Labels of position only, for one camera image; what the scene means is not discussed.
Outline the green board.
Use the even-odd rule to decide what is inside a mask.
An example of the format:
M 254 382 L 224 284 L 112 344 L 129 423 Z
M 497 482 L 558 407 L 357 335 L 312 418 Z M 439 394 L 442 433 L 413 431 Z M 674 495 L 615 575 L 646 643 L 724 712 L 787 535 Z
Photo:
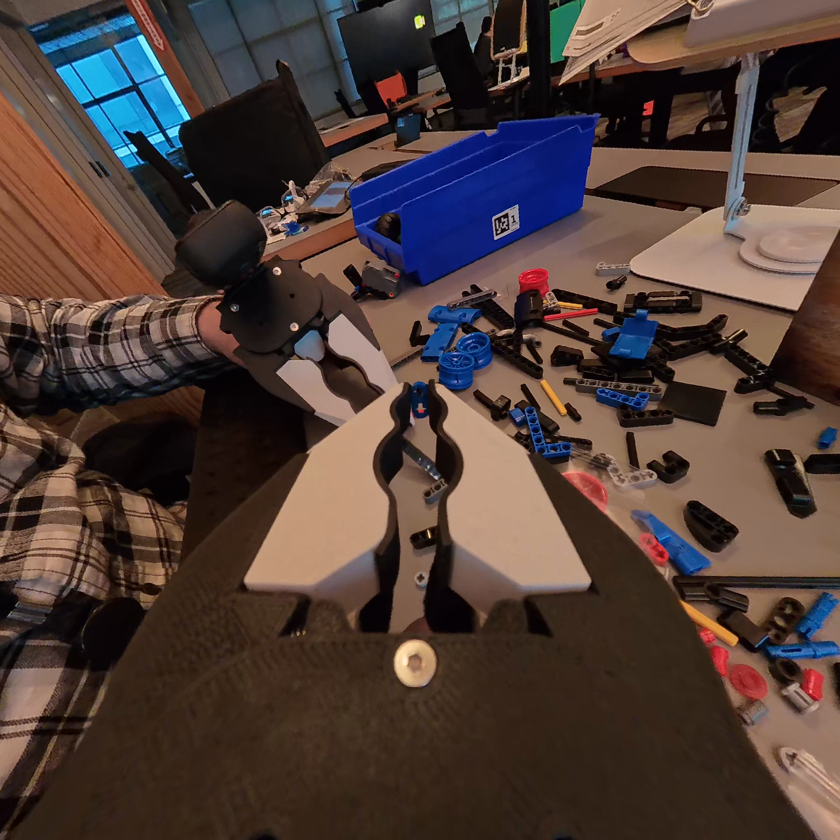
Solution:
M 564 61 L 564 50 L 585 1 L 550 1 L 549 2 L 549 47 L 553 65 Z

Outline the blue plastic bin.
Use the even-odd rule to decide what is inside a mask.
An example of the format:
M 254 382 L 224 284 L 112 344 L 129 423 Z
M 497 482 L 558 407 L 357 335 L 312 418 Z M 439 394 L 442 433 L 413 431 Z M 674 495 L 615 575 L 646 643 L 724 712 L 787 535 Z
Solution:
M 578 212 L 598 114 L 508 121 L 350 189 L 362 245 L 427 286 Z M 374 230 L 402 217 L 399 245 Z

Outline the blue spoked toy wheel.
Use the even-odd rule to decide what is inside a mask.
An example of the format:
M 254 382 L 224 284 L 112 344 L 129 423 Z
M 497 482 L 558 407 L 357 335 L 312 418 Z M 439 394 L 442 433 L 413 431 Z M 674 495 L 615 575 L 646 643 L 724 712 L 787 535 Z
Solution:
M 466 352 L 442 353 L 437 363 L 438 383 L 452 392 L 465 391 L 472 387 L 476 360 Z

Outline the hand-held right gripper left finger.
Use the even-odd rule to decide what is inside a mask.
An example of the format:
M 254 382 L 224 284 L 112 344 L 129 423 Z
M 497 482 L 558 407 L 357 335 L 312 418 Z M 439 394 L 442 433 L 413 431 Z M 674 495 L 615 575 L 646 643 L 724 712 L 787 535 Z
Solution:
M 386 633 L 400 569 L 396 499 L 411 386 L 398 383 L 314 445 L 244 578 L 245 588 L 329 601 Z

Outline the small grey tablet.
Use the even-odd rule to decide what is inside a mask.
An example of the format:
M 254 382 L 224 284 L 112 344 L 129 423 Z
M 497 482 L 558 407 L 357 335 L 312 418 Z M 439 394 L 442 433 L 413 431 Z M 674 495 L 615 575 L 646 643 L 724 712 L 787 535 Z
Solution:
M 300 218 L 313 216 L 341 216 L 350 210 L 352 182 L 330 181 L 308 198 L 297 210 Z

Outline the black two-hole link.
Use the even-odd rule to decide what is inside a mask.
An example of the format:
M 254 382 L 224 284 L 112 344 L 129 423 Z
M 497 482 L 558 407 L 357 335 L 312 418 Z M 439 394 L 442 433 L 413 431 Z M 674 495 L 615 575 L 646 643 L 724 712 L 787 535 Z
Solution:
M 795 634 L 804 614 L 804 605 L 793 597 L 785 596 L 777 601 L 763 623 L 767 644 L 786 644 L 789 637 Z

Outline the black rectangular frame piece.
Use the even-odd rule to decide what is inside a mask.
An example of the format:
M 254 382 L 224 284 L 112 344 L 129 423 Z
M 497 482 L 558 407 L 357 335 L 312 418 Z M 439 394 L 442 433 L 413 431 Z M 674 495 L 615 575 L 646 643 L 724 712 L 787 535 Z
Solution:
M 690 314 L 702 310 L 703 295 L 699 290 L 653 290 L 626 295 L 623 314 L 638 310 L 648 314 Z

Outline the orange chair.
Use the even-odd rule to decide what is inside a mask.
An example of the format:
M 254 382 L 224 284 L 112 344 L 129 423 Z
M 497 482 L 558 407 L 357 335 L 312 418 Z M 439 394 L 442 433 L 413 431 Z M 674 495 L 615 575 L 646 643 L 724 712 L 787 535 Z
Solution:
M 408 93 L 406 80 L 402 73 L 373 81 L 371 90 L 371 104 L 367 106 L 369 113 L 396 113 L 411 108 L 413 98 Z

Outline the grey seven-hole beam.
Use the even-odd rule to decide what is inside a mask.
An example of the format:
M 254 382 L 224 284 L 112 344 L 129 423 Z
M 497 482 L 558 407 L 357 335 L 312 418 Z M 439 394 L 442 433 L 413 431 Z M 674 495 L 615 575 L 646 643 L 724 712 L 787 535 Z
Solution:
M 646 394 L 648 400 L 651 402 L 657 402 L 661 400 L 665 393 L 664 389 L 659 385 L 645 385 L 626 382 L 608 382 L 582 378 L 573 380 L 572 385 L 574 386 L 577 392 L 581 393 L 595 394 L 598 390 L 606 390 L 609 392 L 625 394 L 631 397 L 637 397 L 642 394 Z

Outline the scattered red grey connectors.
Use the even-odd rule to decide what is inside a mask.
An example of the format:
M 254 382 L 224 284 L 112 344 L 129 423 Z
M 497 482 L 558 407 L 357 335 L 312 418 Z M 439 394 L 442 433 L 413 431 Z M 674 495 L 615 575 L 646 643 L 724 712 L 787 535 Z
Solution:
M 757 726 L 770 710 L 766 700 L 770 683 L 755 667 L 734 664 L 727 649 L 717 644 L 721 639 L 710 629 L 700 627 L 698 634 L 706 645 L 712 663 L 743 701 L 738 717 L 746 727 Z M 804 668 L 792 658 L 774 658 L 768 664 L 769 679 L 780 691 L 782 699 L 797 713 L 816 711 L 824 699 L 824 677 L 814 668 Z

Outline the blue curved slope piece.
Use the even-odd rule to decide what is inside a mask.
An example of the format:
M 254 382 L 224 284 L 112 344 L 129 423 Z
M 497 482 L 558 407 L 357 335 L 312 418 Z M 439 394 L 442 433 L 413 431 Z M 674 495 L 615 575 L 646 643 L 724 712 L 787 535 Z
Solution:
M 668 560 L 681 575 L 697 575 L 711 567 L 711 562 L 698 549 L 689 545 L 676 531 L 652 512 L 635 509 L 631 512 L 636 525 L 657 540 L 668 554 Z

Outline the pile of black toy beams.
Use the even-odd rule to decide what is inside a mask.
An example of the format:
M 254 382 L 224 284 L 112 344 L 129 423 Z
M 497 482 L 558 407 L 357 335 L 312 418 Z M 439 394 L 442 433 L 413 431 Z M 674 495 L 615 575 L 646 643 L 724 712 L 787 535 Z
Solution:
M 672 381 L 663 381 L 640 362 L 633 366 L 608 367 L 596 345 L 602 342 L 602 331 L 611 320 L 602 318 L 574 318 L 549 322 L 548 329 L 530 328 L 525 333 L 533 334 L 540 342 L 536 349 L 541 361 L 536 361 L 525 343 L 520 355 L 527 361 L 542 367 L 542 378 L 550 384 L 563 403 L 571 403 L 580 422 L 560 416 L 540 383 L 529 373 L 519 369 L 505 358 L 494 354 L 493 361 L 474 373 L 471 388 L 457 392 L 456 397 L 468 408 L 491 422 L 505 434 L 515 434 L 517 427 L 508 417 L 493 422 L 488 411 L 478 404 L 473 396 L 480 389 L 491 399 L 501 395 L 511 399 L 511 407 L 527 399 L 521 384 L 529 389 L 538 401 L 539 408 L 549 419 L 559 425 L 560 434 L 576 438 L 591 439 L 596 453 L 621 456 L 626 429 L 616 418 L 616 410 L 598 404 L 594 394 L 577 392 L 565 379 L 585 378 L 602 382 L 626 382 L 645 385 L 659 385 L 664 390 Z M 832 415 L 825 412 L 825 406 L 815 398 L 809 398 L 813 408 L 803 408 L 787 416 L 757 415 L 753 412 L 754 402 L 771 402 L 782 398 L 774 392 L 737 394 L 734 386 L 742 372 L 726 360 L 725 353 L 714 354 L 698 351 L 677 360 L 671 360 L 660 353 L 660 347 L 653 346 L 656 359 L 655 371 L 665 374 L 673 372 L 674 382 L 685 382 L 709 386 L 728 392 L 721 409 L 718 423 L 714 427 L 674 418 L 671 423 L 657 426 L 634 427 L 637 446 L 643 461 L 656 458 L 666 450 L 673 449 L 692 464 L 699 462 L 727 464 L 731 461 L 758 463 L 763 452 L 770 448 L 788 448 L 798 455 L 809 455 L 815 451 L 814 441 L 820 422 Z

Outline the blue toy wheel hub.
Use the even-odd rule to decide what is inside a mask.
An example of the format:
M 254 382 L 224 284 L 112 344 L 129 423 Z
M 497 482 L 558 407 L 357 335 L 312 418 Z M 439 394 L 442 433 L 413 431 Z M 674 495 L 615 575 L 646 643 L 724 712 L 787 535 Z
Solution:
M 476 371 L 486 369 L 492 362 L 491 337 L 484 332 L 476 331 L 462 335 L 455 347 L 458 353 L 468 355 L 472 359 Z

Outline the person's left hand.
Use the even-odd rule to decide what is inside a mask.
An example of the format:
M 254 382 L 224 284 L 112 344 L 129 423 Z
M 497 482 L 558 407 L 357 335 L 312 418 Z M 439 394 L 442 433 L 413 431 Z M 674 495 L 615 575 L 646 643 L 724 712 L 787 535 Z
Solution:
M 200 311 L 196 315 L 196 329 L 203 344 L 216 355 L 244 367 L 245 363 L 237 355 L 238 341 L 232 333 L 222 329 L 221 313 L 218 310 L 219 299 L 204 297 L 201 303 Z

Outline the blue angled beam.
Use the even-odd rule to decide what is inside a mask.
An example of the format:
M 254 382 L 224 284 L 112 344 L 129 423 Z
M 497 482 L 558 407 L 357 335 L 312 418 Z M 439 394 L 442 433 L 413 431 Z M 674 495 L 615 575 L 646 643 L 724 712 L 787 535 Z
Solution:
M 572 445 L 548 440 L 543 434 L 539 415 L 533 406 L 528 404 L 523 412 L 534 453 L 553 463 L 568 460 L 572 455 Z

